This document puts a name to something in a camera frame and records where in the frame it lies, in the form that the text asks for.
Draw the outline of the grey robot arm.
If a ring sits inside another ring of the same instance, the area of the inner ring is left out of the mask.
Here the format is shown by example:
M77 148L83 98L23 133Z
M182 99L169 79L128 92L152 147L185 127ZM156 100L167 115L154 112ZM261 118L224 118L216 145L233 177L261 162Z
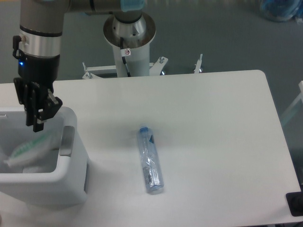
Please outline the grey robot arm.
M20 8L20 32L13 36L13 53L18 61L14 85L18 101L26 112L26 126L34 132L44 129L62 100L53 94L60 64L64 15L70 12L121 13L122 21L137 21L142 0L23 0Z

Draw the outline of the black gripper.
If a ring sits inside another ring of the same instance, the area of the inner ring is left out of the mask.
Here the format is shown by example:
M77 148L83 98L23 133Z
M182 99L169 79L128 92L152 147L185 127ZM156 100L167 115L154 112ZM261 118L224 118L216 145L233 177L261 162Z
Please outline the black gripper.
M37 57L19 51L18 74L21 78L14 78L13 82L18 102L26 112L26 126L33 126L34 132L42 131L44 123L53 118L62 106L62 100L53 94L59 64L60 55ZM36 83L48 89L38 89Z

